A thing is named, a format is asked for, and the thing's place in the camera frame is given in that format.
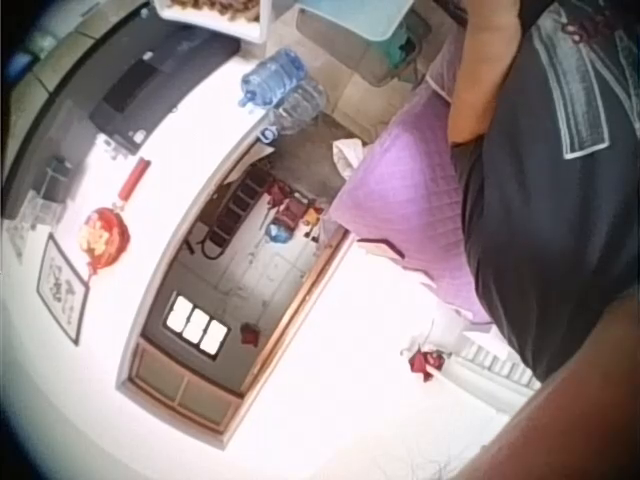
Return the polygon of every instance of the gray t-shirt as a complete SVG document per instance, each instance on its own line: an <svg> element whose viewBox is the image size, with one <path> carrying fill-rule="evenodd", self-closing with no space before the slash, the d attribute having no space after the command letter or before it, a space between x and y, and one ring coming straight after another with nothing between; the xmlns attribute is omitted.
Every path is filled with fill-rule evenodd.
<svg viewBox="0 0 640 480"><path fill-rule="evenodd" d="M540 380L637 289L639 31L601 0L552 4L487 135L454 147L478 296Z"/></svg>

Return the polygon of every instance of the small window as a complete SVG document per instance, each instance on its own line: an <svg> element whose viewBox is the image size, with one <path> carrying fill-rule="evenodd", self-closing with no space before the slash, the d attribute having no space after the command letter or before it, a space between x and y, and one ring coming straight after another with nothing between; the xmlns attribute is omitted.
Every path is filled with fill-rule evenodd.
<svg viewBox="0 0 640 480"><path fill-rule="evenodd" d="M229 327L200 310L182 295L176 295L164 325L182 340L214 359L229 334Z"/></svg>

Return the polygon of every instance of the plastic bottle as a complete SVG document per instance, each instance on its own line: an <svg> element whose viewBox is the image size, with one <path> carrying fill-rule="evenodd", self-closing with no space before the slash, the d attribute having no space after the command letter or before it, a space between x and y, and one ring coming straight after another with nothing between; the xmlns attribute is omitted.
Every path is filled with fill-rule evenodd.
<svg viewBox="0 0 640 480"><path fill-rule="evenodd" d="M288 48L262 60L242 77L243 97L240 106L253 103L258 107L273 107L307 76L300 57Z"/></svg>
<svg viewBox="0 0 640 480"><path fill-rule="evenodd" d="M302 130L327 105L327 92L313 78L300 82L284 99L269 111L269 127L260 133L264 143L278 135L291 135Z"/></svg>

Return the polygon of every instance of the framed picture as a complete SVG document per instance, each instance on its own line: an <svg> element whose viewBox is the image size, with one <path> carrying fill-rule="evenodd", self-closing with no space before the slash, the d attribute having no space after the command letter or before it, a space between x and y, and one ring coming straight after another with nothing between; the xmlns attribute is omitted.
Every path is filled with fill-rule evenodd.
<svg viewBox="0 0 640 480"><path fill-rule="evenodd" d="M42 254L37 291L64 333L78 345L89 284L69 261L52 233Z"/></svg>

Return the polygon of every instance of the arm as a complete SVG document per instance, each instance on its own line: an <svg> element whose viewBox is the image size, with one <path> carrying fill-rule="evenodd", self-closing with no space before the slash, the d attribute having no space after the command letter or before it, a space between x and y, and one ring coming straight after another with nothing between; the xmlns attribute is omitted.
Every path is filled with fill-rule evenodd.
<svg viewBox="0 0 640 480"><path fill-rule="evenodd" d="M630 295L456 477L637 478L640 317Z"/></svg>
<svg viewBox="0 0 640 480"><path fill-rule="evenodd" d="M449 114L451 144L487 131L522 36L519 0L468 0L466 7L469 22Z"/></svg>

